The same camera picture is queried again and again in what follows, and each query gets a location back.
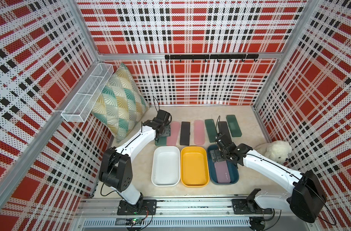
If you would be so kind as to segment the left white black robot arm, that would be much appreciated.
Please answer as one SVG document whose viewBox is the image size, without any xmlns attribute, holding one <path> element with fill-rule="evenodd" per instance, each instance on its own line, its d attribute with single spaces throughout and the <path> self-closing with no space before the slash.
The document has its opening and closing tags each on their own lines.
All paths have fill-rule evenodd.
<svg viewBox="0 0 351 231">
<path fill-rule="evenodd" d="M 117 192 L 122 198 L 120 206 L 132 214 L 140 214 L 145 208 L 143 194 L 132 184 L 132 161 L 149 142 L 158 140 L 166 133 L 171 121 L 171 114 L 160 109 L 156 117 L 143 122 L 140 130 L 126 143 L 112 147 L 103 154 L 99 181 Z"/>
</svg>

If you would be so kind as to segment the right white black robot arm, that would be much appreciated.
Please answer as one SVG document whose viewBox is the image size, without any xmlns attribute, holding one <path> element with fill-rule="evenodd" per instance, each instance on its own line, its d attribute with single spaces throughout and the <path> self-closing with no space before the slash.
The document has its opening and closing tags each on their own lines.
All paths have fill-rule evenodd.
<svg viewBox="0 0 351 231">
<path fill-rule="evenodd" d="M 247 208 L 255 213 L 258 209 L 279 209 L 293 212 L 301 220 L 314 223 L 326 204 L 326 196 L 313 171 L 302 173 L 284 167 L 261 155 L 246 144 L 236 145 L 227 135 L 218 133 L 217 150 L 211 151 L 214 162 L 227 161 L 233 165 L 251 168 L 268 177 L 285 192 L 267 192 L 254 189 L 246 198 Z"/>
</svg>

